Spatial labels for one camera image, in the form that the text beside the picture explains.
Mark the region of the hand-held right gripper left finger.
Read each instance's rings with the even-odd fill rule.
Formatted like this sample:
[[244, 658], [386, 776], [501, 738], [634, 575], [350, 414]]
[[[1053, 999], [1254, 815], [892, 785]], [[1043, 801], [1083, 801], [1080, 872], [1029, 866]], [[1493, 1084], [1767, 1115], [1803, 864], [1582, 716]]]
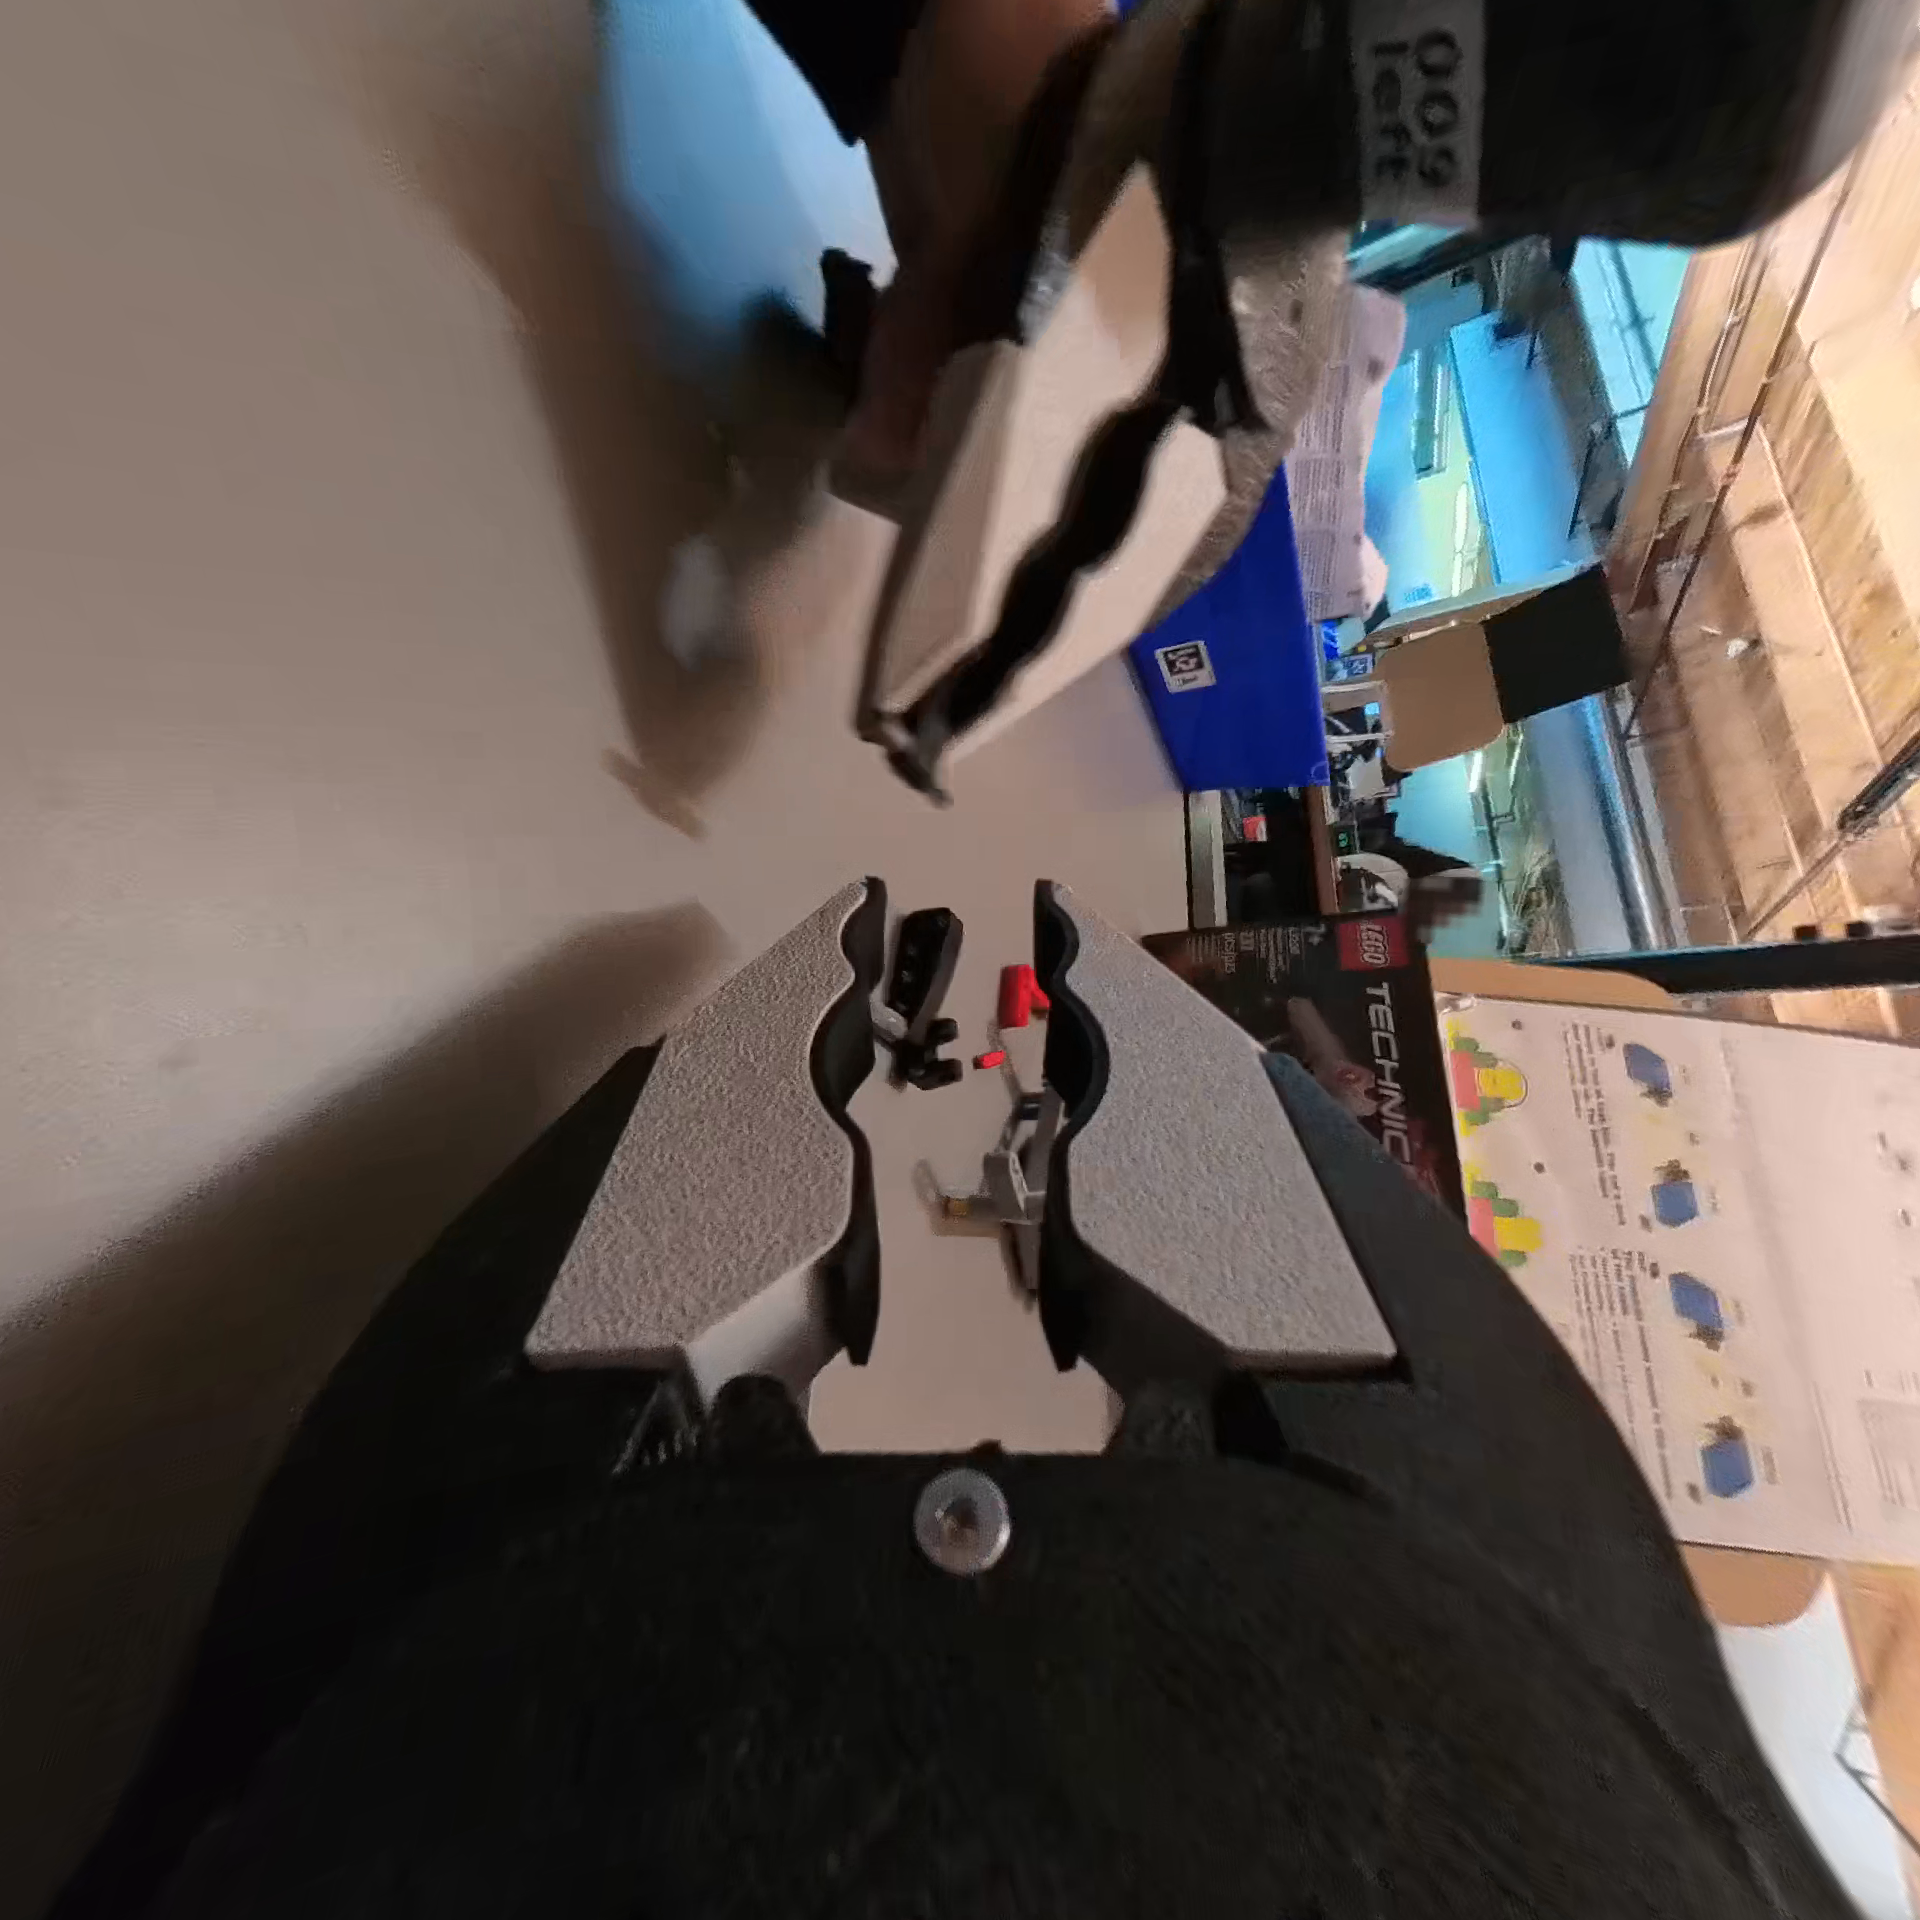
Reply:
[[656, 1048], [523, 1343], [534, 1370], [771, 1378], [804, 1408], [872, 1356], [879, 1225], [852, 1118], [875, 1066], [884, 888], [852, 880]]

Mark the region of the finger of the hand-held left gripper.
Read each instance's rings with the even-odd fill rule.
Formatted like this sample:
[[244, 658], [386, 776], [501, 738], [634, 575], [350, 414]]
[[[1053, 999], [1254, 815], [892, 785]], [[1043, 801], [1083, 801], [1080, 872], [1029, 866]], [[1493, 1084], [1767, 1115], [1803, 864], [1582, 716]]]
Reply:
[[[1107, 426], [1149, 402], [1168, 347], [1170, 240], [1144, 164], [1079, 259], [1037, 291], [1018, 343], [952, 358], [869, 635], [869, 735], [906, 736], [998, 625], [1021, 563], [1067, 530]], [[1119, 479], [1119, 538], [1079, 563], [1060, 612], [950, 736], [994, 736], [1123, 654], [1204, 532], [1204, 433], [1175, 416]]]
[[1151, 401], [967, 431], [896, 570], [896, 712], [944, 722], [947, 785], [1214, 578], [1262, 498], [1229, 467]]

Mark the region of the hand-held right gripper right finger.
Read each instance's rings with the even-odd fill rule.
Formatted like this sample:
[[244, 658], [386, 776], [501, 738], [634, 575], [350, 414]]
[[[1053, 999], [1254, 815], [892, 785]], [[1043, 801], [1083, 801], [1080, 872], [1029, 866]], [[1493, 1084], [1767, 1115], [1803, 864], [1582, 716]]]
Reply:
[[1037, 880], [1045, 1082], [1062, 1105], [1040, 1326], [1102, 1382], [1367, 1376], [1395, 1338], [1264, 1049], [1158, 959]]

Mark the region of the black lego beam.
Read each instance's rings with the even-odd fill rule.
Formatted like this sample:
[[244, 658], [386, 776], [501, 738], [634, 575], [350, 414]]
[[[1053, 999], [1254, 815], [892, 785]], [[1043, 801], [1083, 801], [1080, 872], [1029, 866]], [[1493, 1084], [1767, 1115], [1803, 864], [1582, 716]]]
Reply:
[[899, 1016], [903, 1033], [923, 1035], [942, 1014], [963, 942], [964, 924], [947, 906], [917, 907], [901, 916], [884, 1001]]

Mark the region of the person's left forearm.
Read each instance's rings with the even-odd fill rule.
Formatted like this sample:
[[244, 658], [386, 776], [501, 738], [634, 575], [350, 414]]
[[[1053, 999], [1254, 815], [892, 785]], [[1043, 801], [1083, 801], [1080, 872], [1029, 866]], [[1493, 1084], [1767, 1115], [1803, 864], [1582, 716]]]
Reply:
[[934, 3], [747, 3], [845, 145], [875, 132]]

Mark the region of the grey lego assembly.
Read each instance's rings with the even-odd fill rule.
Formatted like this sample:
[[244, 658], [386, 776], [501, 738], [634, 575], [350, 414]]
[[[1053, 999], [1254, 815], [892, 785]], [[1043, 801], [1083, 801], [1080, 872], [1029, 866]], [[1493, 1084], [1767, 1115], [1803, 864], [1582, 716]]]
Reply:
[[1024, 1090], [983, 1155], [974, 1188], [952, 1191], [931, 1164], [914, 1166], [917, 1199], [932, 1228], [992, 1238], [1013, 1287], [1029, 1304], [1040, 1298], [1048, 1168], [1062, 1123], [1064, 1105], [1055, 1089]]

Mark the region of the black lego set box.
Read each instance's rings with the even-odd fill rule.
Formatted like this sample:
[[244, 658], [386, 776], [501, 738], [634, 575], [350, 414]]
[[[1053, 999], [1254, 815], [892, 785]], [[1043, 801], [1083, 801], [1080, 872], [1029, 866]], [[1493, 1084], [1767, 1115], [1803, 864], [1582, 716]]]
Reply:
[[1430, 974], [1402, 914], [1165, 930], [1142, 950], [1300, 1066], [1418, 1186], [1466, 1216]]

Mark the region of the black lego connector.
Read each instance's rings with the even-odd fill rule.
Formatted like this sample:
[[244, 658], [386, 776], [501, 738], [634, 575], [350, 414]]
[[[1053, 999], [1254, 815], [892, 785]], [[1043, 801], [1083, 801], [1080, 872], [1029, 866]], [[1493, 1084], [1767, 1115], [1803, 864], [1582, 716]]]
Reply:
[[944, 1049], [958, 1042], [958, 1022], [934, 1016], [923, 1028], [909, 1026], [890, 1006], [879, 1006], [871, 1019], [872, 1038], [887, 1054], [887, 1084], [892, 1089], [944, 1090], [956, 1087], [967, 1068]]

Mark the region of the person's left hand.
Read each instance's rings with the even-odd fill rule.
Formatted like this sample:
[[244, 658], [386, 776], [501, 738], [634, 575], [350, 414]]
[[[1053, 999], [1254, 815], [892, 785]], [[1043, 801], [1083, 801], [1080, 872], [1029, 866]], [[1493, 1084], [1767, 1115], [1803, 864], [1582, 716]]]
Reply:
[[1048, 68], [1104, 33], [1102, 3], [931, 3], [903, 40], [863, 135], [896, 267], [879, 288], [839, 471], [890, 497], [919, 455], [936, 380], [963, 339], [970, 260], [992, 226], [1020, 129]]

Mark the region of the blue bin with paper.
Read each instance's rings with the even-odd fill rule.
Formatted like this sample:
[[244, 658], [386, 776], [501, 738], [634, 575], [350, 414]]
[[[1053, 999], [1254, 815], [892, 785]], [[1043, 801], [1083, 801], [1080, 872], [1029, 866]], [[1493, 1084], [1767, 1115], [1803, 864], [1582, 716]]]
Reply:
[[1283, 471], [1220, 572], [1136, 639], [1127, 660], [1182, 792], [1328, 780], [1322, 641]]

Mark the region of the folded white paper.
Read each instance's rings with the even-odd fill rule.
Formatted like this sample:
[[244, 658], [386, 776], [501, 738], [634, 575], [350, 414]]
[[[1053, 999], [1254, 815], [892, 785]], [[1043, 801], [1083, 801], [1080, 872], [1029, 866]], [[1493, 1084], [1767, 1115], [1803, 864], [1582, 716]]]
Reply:
[[1367, 618], [1384, 596], [1384, 560], [1365, 528], [1365, 473], [1403, 339], [1402, 300], [1368, 287], [1349, 291], [1335, 359], [1285, 463], [1302, 607], [1314, 622]]

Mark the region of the tan board on stand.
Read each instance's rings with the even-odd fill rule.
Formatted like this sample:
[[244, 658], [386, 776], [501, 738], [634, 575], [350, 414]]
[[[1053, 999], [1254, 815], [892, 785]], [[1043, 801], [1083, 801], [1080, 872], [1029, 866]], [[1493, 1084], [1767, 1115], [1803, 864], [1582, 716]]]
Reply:
[[1376, 680], [1383, 758], [1402, 776], [1616, 690], [1627, 656], [1604, 568], [1402, 615], [1376, 635]]

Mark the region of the white instruction sheet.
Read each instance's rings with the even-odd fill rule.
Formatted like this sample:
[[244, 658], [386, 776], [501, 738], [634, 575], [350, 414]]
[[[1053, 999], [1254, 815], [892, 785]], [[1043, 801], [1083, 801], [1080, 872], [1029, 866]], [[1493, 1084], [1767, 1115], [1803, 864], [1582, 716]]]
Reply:
[[1918, 1562], [1918, 1052], [1439, 994], [1471, 1235], [1687, 1546]]

